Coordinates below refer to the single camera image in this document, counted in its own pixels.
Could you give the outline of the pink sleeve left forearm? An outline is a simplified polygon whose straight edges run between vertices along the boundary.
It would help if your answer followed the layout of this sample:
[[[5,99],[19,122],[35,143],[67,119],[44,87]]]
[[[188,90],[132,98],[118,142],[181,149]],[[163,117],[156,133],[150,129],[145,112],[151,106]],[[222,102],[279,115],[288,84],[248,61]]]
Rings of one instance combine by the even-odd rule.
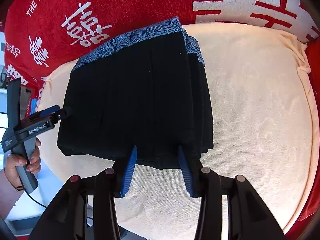
[[[23,189],[17,190],[8,181],[4,171],[1,171],[1,188],[0,188],[0,214],[1,218],[6,219],[12,207],[23,194]]]

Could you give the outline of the person's left hand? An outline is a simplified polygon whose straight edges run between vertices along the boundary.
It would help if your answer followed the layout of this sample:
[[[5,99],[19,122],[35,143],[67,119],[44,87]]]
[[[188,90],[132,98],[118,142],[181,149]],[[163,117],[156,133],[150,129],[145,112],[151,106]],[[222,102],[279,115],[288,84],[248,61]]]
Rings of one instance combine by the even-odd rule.
[[[32,174],[39,173],[41,170],[41,159],[40,159],[40,149],[41,142],[39,139],[36,139],[35,150],[31,155],[31,159],[29,164],[27,165],[27,161],[19,155],[9,154],[6,160],[6,166],[4,168],[4,174],[9,181],[9,183],[15,188],[19,189],[22,187],[22,183],[20,177],[18,175],[16,167],[24,167],[28,172]]]

